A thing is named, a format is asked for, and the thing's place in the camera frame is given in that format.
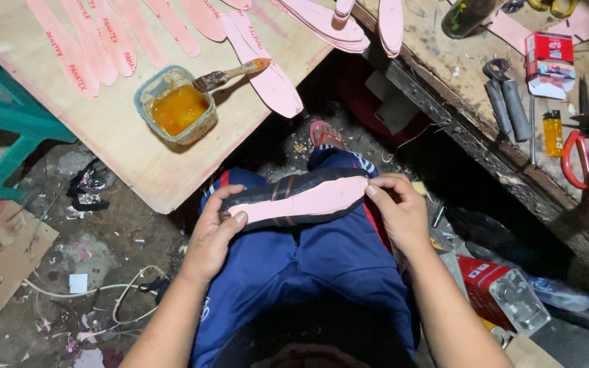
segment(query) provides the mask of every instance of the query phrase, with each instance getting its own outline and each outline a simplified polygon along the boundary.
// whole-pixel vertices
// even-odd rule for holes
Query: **white cable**
[[[28,283],[29,286],[31,286],[32,288],[36,289],[37,291],[40,291],[42,294],[47,294],[51,297],[54,298],[75,298],[75,297],[82,297],[84,295],[88,295],[88,294],[92,294],[97,290],[105,290],[105,289],[112,289],[112,288],[126,288],[127,286],[129,286],[128,283],[116,283],[115,285],[108,285],[108,286],[103,286],[99,289],[94,289],[94,290],[90,290],[90,291],[86,291],[85,293],[80,293],[80,294],[54,294],[50,291],[47,290],[42,290],[41,288],[37,287],[33,282],[30,282],[28,279],[24,279],[24,282]],[[140,288],[138,285],[131,285],[132,288]],[[154,295],[158,295],[158,293],[156,291],[150,291],[150,293],[154,294]]]
[[[151,269],[151,268],[156,269],[161,277],[165,276],[165,272],[163,272],[163,270],[161,270],[157,266],[147,266],[147,267],[144,267],[143,269],[141,269],[140,272],[138,272],[137,275],[135,275],[135,277],[133,278],[133,280],[131,280],[131,282],[129,282],[129,284],[127,285],[126,289],[124,289],[124,291],[122,292],[122,295],[120,295],[120,298],[117,299],[117,303],[115,304],[115,308],[113,308],[113,310],[112,310],[112,320],[115,321],[115,323],[117,323],[119,325],[127,325],[129,323],[138,322],[138,321],[142,320],[144,317],[147,317],[149,314],[152,314],[158,308],[158,306],[156,305],[155,308],[153,308],[149,312],[143,314],[142,316],[140,316],[138,318],[135,318],[135,320],[131,320],[131,321],[118,321],[117,320],[117,310],[119,309],[120,304],[122,304],[122,300],[124,300],[124,297],[126,297],[126,294],[128,293],[129,289],[132,286],[135,286],[133,283],[135,282],[135,280],[137,278],[140,277],[140,275],[142,275],[142,273],[145,270]]]
[[[117,320],[117,310],[119,309],[120,305],[122,304],[122,300],[124,299],[124,297],[126,297],[126,294],[128,293],[129,289],[130,288],[139,289],[140,287],[138,285],[134,285],[135,280],[137,280],[137,278],[139,278],[140,275],[143,274],[143,272],[145,272],[147,269],[151,269],[151,268],[156,269],[158,271],[158,274],[160,277],[165,277],[165,272],[163,270],[161,270],[158,266],[147,266],[147,267],[144,267],[143,269],[141,269],[140,272],[138,272],[137,275],[135,275],[135,277],[133,278],[133,280],[131,280],[130,283],[116,283],[115,285],[103,286],[101,288],[89,290],[89,291],[86,291],[85,293],[79,293],[79,294],[55,294],[50,291],[43,290],[43,289],[37,287],[33,282],[30,282],[26,278],[24,279],[24,282],[29,284],[29,286],[36,289],[38,292],[43,293],[43,294],[47,294],[47,295],[54,297],[54,298],[75,298],[75,297],[82,297],[84,295],[92,294],[92,293],[96,292],[97,290],[106,290],[106,289],[111,289],[111,288],[125,288],[124,291],[122,292],[122,295],[120,295],[119,299],[117,299],[117,303],[115,304],[115,308],[112,310],[112,320],[114,320],[115,323],[118,323],[120,325],[127,325],[129,323],[140,321],[144,317],[147,317],[149,314],[152,314],[158,308],[158,306],[156,306],[155,308],[150,310],[148,313],[145,313],[142,316],[135,318],[135,320],[122,321],[122,322]],[[158,293],[153,290],[150,291],[150,293],[152,293],[154,295],[158,295]]]

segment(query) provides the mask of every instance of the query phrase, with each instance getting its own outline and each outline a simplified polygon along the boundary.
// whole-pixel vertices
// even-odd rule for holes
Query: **paint brush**
[[[222,87],[229,80],[239,75],[257,73],[258,71],[267,68],[271,61],[272,60],[269,58],[258,58],[251,60],[250,62],[246,62],[235,69],[227,71],[213,71],[212,73],[195,79],[194,82],[192,82],[192,86],[201,93],[210,92],[217,87]]]

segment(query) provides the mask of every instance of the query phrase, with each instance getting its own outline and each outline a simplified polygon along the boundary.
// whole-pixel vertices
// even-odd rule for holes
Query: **teal plastic stool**
[[[0,101],[0,129],[20,135],[0,158],[0,199],[21,199],[17,188],[4,187],[4,182],[26,157],[45,139],[74,143],[77,137],[49,113],[0,66],[0,88],[13,102]]]

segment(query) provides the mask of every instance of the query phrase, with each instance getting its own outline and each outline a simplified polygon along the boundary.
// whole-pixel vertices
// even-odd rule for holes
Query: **scissors handle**
[[[579,181],[574,175],[569,162],[569,156],[575,144],[577,145],[578,157],[580,159],[581,169],[583,170],[583,181]],[[578,130],[573,130],[569,134],[568,140],[563,146],[563,156],[560,158],[560,168],[563,170],[565,179],[567,179],[571,185],[579,189],[585,189],[588,187],[588,185],[585,184],[589,176],[588,148],[585,144],[585,138],[580,136],[580,132]]]

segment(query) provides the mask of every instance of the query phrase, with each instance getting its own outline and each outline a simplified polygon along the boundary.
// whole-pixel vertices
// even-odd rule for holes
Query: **hand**
[[[392,243],[407,257],[430,246],[426,202],[410,180],[400,173],[385,173],[369,183],[365,193],[381,211]]]
[[[238,212],[220,223],[218,212],[222,207],[222,200],[245,189],[244,185],[227,185],[217,189],[208,198],[197,224],[194,225],[181,265],[180,273],[184,277],[207,286],[222,269],[228,253],[228,243],[247,224],[247,213]]]

